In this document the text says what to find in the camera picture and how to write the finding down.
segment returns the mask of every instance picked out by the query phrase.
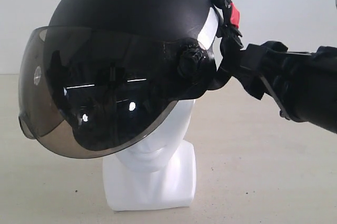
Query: black strap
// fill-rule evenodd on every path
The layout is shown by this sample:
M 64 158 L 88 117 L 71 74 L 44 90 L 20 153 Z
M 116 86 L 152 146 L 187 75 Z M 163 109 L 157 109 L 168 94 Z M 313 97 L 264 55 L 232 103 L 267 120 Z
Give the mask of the black strap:
M 231 60 L 233 53 L 243 48 L 240 37 L 242 34 L 239 29 L 231 23 L 232 17 L 232 0 L 210 0 L 211 3 L 222 11 L 223 19 L 219 21 L 219 27 L 216 37 L 222 38 L 220 43 L 220 52 L 222 61 L 209 90 L 218 90 L 222 88 L 232 77 L 230 74 Z

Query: white backdrop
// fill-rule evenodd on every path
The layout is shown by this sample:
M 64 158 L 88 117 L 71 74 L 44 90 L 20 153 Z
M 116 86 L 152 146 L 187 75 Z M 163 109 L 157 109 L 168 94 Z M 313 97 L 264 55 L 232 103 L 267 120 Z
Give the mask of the white backdrop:
M 19 72 L 31 31 L 49 23 L 59 1 L 0 0 L 0 74 Z M 241 12 L 240 30 L 245 45 L 280 40 L 291 50 L 337 46 L 335 0 L 233 1 Z

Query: mannequin chin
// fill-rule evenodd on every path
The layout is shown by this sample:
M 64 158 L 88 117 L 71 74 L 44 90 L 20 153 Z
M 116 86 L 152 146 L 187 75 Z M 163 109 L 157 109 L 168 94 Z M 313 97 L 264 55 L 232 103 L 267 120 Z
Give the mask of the mannequin chin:
M 156 172 L 166 167 L 187 132 L 195 100 L 183 100 L 151 134 L 116 157 L 134 172 Z

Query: red buckle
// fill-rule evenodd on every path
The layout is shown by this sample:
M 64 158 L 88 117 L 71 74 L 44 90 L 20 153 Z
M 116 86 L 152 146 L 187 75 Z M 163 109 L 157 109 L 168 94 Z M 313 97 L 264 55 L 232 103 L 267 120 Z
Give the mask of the red buckle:
M 233 3 L 231 3 L 231 6 L 232 6 L 231 24 L 239 29 L 240 12 Z

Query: black helmet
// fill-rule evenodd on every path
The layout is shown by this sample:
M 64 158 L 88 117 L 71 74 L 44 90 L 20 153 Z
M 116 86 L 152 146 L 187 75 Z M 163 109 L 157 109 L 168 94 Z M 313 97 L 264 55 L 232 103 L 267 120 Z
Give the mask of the black helmet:
M 135 144 L 178 100 L 216 89 L 223 22 L 212 0 L 62 0 L 24 53 L 24 134 L 70 158 Z

